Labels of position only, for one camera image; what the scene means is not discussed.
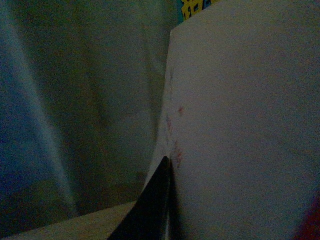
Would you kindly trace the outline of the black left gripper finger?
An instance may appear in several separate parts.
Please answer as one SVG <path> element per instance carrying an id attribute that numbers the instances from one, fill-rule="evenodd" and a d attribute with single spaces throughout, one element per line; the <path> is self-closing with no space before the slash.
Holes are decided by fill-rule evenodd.
<path id="1" fill-rule="evenodd" d="M 183 240 L 172 161 L 164 156 L 109 240 Z"/>

